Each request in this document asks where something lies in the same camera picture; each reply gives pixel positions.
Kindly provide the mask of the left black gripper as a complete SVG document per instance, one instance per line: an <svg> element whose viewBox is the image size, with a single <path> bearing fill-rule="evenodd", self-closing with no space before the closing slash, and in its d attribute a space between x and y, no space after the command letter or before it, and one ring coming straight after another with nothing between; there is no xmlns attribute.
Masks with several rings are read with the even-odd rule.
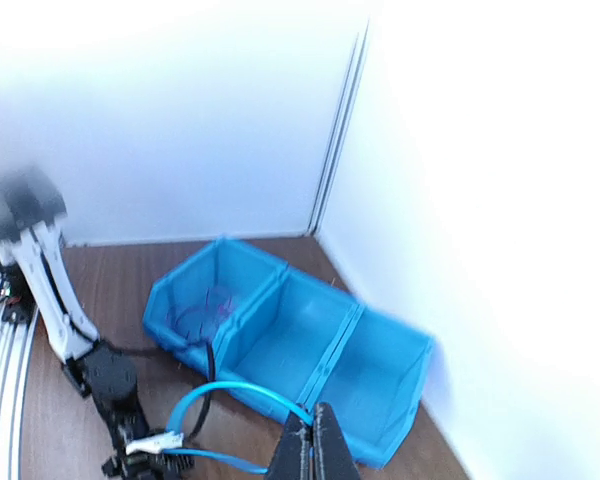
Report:
<svg viewBox="0 0 600 480"><path fill-rule="evenodd" d="M163 452L153 455L135 453L127 455L125 447L135 439L167 432L164 429L147 429L141 424L119 424L108 427L113 454L101 465L107 479L182 479L195 467L191 456Z"/></svg>

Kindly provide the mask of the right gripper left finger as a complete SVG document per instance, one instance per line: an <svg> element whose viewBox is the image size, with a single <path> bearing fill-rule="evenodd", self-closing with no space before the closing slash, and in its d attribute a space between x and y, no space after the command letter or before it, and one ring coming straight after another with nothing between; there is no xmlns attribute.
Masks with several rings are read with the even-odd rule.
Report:
<svg viewBox="0 0 600 480"><path fill-rule="evenodd" d="M309 480L311 428L290 413L265 474L266 480Z"/></svg>

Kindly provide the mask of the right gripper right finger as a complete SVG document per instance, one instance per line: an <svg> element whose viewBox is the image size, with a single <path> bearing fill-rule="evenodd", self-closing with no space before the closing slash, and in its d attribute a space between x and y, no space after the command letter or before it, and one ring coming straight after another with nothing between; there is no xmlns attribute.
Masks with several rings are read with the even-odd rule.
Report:
<svg viewBox="0 0 600 480"><path fill-rule="evenodd" d="M361 479L334 410L326 402L314 408L312 439L315 479Z"/></svg>

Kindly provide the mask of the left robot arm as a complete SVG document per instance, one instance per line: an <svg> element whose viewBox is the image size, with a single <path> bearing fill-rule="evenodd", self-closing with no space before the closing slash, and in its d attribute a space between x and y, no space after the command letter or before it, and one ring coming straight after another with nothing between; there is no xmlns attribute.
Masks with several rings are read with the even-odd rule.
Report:
<svg viewBox="0 0 600 480"><path fill-rule="evenodd" d="M138 396L137 372L127 353L101 338L84 312L60 246L64 199L37 167L0 175L0 273L8 299L38 308L51 349L68 381L92 399L111 438L108 478L179 479L194 461L153 429Z"/></svg>

